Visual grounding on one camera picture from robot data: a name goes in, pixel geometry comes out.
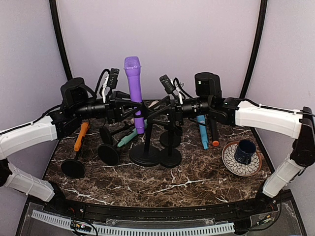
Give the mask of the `purple toy microphone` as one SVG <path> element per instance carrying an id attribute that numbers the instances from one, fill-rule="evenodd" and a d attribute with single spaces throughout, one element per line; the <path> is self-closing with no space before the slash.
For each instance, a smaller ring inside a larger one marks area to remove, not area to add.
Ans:
<path id="1" fill-rule="evenodd" d="M 141 64 L 137 56 L 126 57 L 124 61 L 124 70 L 128 80 L 130 98 L 132 102 L 142 103 L 141 92 Z M 145 121 L 141 111 L 137 111 L 134 116 L 134 125 L 138 134 L 145 132 Z"/>

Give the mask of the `black microphone stand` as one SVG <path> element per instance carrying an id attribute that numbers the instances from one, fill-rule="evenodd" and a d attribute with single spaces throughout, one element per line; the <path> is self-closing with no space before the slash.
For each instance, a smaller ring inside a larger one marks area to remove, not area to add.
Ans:
<path id="1" fill-rule="evenodd" d="M 174 168 L 180 165 L 182 161 L 182 155 L 177 150 L 177 148 L 173 148 L 170 144 L 169 147 L 164 147 L 159 153 L 160 156 L 160 164 L 166 168 Z"/>

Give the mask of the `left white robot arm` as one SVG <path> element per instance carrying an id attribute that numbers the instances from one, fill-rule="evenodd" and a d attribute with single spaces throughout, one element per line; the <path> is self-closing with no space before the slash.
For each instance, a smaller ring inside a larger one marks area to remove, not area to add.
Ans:
<path id="1" fill-rule="evenodd" d="M 141 111 L 142 102 L 131 101 L 127 94 L 112 96 L 105 103 L 85 85 L 83 78 L 67 81 L 61 87 L 63 101 L 44 112 L 35 121 L 16 126 L 0 133 L 0 185 L 9 187 L 50 202 L 58 214 L 69 211 L 69 202 L 58 185 L 28 174 L 8 161 L 18 151 L 37 144 L 63 139 L 78 129 L 82 121 L 91 118 L 105 118 L 109 122 L 123 121 Z"/>

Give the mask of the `light blue toy microphone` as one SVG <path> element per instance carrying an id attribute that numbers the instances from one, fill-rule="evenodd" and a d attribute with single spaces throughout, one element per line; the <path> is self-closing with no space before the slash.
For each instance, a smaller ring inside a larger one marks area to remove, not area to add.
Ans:
<path id="1" fill-rule="evenodd" d="M 206 129 L 205 116 L 204 115 L 197 116 L 197 122 L 199 123 L 199 131 L 203 148 L 207 150 L 209 148 L 209 141 Z"/>

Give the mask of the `stand holding purple microphone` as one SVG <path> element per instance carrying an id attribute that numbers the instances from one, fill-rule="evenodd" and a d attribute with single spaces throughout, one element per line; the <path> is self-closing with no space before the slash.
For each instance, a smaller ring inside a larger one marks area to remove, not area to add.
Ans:
<path id="1" fill-rule="evenodd" d="M 159 149 L 150 144 L 153 124 L 150 122 L 147 124 L 145 142 L 133 146 L 129 151 L 129 157 L 133 163 L 139 166 L 153 167 L 160 164 Z"/>

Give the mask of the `stand holding blue microphone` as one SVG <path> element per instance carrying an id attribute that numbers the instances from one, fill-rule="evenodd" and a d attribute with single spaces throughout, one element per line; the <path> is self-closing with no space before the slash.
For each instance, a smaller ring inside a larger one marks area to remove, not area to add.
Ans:
<path id="1" fill-rule="evenodd" d="M 165 148 L 168 148 L 170 144 L 173 148 L 178 147 L 181 143 L 179 130 L 174 128 L 163 132 L 159 137 L 159 142 Z"/>

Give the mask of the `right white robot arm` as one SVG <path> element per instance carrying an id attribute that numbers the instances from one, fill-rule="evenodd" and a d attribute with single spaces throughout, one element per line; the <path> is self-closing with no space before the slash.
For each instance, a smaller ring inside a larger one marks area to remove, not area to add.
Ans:
<path id="1" fill-rule="evenodd" d="M 283 187 L 292 181 L 303 169 L 315 162 L 315 123 L 309 107 L 289 110 L 257 104 L 245 98 L 223 98 L 220 77 L 210 72 L 195 74 L 196 98 L 187 98 L 182 103 L 163 99 L 165 107 L 149 115 L 149 121 L 160 114 L 168 122 L 156 124 L 173 128 L 175 122 L 184 118 L 208 115 L 209 118 L 229 126 L 253 127 L 284 134 L 294 138 L 292 153 L 267 178 L 251 203 L 255 213 L 262 213 L 270 205 L 270 199 L 277 196 Z"/>

